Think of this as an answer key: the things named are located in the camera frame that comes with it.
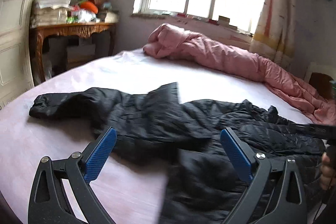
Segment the right hand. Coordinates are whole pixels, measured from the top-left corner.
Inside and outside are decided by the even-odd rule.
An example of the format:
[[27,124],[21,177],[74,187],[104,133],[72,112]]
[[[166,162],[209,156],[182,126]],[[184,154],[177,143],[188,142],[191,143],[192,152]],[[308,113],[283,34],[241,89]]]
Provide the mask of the right hand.
[[322,155],[320,186],[323,190],[328,190],[335,186],[335,169],[331,157],[325,152]]

